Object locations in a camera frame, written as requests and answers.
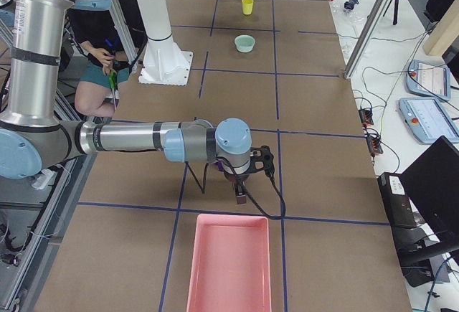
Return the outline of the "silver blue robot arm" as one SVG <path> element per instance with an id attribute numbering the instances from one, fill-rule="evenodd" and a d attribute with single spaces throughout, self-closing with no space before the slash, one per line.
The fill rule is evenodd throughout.
<path id="1" fill-rule="evenodd" d="M 238 198 L 253 167 L 246 122 L 206 120 L 96 124 L 54 115 L 65 14 L 102 11 L 112 0 L 16 0 L 9 101 L 1 113 L 1 175 L 33 176 L 42 169 L 102 151 L 160 151 L 169 161 L 220 162 Z"/>

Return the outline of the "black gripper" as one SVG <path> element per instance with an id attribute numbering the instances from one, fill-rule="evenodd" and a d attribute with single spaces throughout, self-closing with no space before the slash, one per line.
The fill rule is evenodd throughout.
<path id="1" fill-rule="evenodd" d="M 249 178 L 249 174 L 230 174 L 228 172 L 224 172 L 224 177 L 233 183 L 233 188 L 235 192 L 235 199 L 237 204 L 246 204 L 247 203 L 247 194 L 245 192 L 245 182 Z"/>

